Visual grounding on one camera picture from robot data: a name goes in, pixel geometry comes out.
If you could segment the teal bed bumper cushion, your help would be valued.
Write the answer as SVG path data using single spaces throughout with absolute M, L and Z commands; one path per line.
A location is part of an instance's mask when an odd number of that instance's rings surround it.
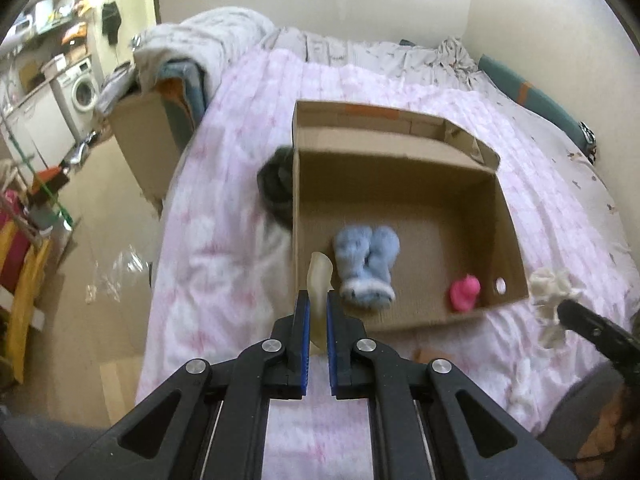
M 596 136 L 584 122 L 578 122 L 550 96 L 490 56 L 483 54 L 478 68 L 512 101 L 560 128 L 590 162 L 596 160 Z

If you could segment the pink rubber duck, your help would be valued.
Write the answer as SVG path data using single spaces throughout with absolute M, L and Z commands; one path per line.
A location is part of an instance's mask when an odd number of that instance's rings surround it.
M 482 285 L 480 280 L 471 274 L 454 281 L 448 290 L 449 302 L 456 312 L 469 312 L 475 308 Z

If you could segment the pink bow-print quilt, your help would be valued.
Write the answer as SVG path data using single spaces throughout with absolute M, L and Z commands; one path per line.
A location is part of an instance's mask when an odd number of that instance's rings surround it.
M 233 359 L 291 312 L 291 233 L 265 211 L 256 176 L 279 145 L 291 144 L 298 99 L 403 108 L 468 130 L 501 159 L 498 176 L 527 275 L 566 269 L 587 307 L 629 328 L 639 309 L 638 270 L 633 263 L 623 270 L 623 257 L 605 243 L 573 185 L 529 136 L 541 127 L 521 126 L 476 91 L 405 84 L 257 47 L 222 76 L 172 181 L 138 402 L 188 359 Z M 538 434 L 562 396 L 604 359 L 575 334 L 562 346 L 542 348 L 532 301 L 386 341 L 403 356 L 423 346 L 447 352 Z M 326 356 L 312 356 L 309 369 L 302 402 L 271 404 L 262 478 L 373 479 L 366 402 L 332 398 Z

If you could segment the dark grey garment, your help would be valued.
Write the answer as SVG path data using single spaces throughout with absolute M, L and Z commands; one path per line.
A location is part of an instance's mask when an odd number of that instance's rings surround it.
M 292 146 L 279 146 L 257 174 L 257 186 L 266 211 L 285 229 L 293 229 Z

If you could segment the light blue fuzzy socks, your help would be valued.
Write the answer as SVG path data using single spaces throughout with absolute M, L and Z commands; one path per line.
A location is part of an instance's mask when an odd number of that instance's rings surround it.
M 379 311 L 396 299 L 392 269 L 400 241 L 390 226 L 345 226 L 333 239 L 340 296 L 352 306 Z

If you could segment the white washing machine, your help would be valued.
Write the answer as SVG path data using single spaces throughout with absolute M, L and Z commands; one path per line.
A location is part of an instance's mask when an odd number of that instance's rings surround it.
M 51 88 L 72 136 L 85 140 L 92 131 L 92 114 L 99 96 L 91 58 L 86 56 L 66 67 L 51 81 Z

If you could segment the brown cardboard box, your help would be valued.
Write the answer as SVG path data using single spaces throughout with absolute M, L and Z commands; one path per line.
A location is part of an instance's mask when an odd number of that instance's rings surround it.
M 388 332 L 461 320 L 455 281 L 474 276 L 473 316 L 528 295 L 518 237 L 499 183 L 499 156 L 447 119 L 371 105 L 300 101 L 292 121 L 293 272 L 306 285 L 314 252 L 345 226 L 389 226 L 399 255 L 395 301 L 362 312 Z

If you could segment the yellow wooden rack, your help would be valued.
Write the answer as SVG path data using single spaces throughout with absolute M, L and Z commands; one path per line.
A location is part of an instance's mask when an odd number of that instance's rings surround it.
M 24 234 L 30 244 L 12 295 L 6 330 L 1 336 L 1 390 L 6 390 L 24 382 L 29 326 L 35 314 L 35 301 L 43 283 L 52 244 L 50 238 L 32 232 L 4 196 L 1 196 L 1 210 L 9 216 L 1 229 L 1 265 L 6 263 L 17 233 Z

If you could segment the cardboard box beside bed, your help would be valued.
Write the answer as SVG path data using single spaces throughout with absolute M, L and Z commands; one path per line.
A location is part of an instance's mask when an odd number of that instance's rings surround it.
M 107 117 L 144 198 L 160 216 L 194 127 L 186 110 L 158 92 L 130 94 Z

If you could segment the white floral duvet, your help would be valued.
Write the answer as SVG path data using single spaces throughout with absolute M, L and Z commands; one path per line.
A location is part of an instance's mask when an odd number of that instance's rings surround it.
M 223 6 L 179 24 L 159 24 L 137 36 L 134 64 L 144 92 L 160 82 L 169 62 L 193 63 L 202 76 L 206 102 L 219 87 L 222 74 L 254 48 L 289 50 L 302 61 L 333 67 L 353 65 L 405 84 L 470 90 L 478 65 L 457 38 L 437 47 L 402 46 L 390 41 L 357 42 L 278 27 L 254 10 Z

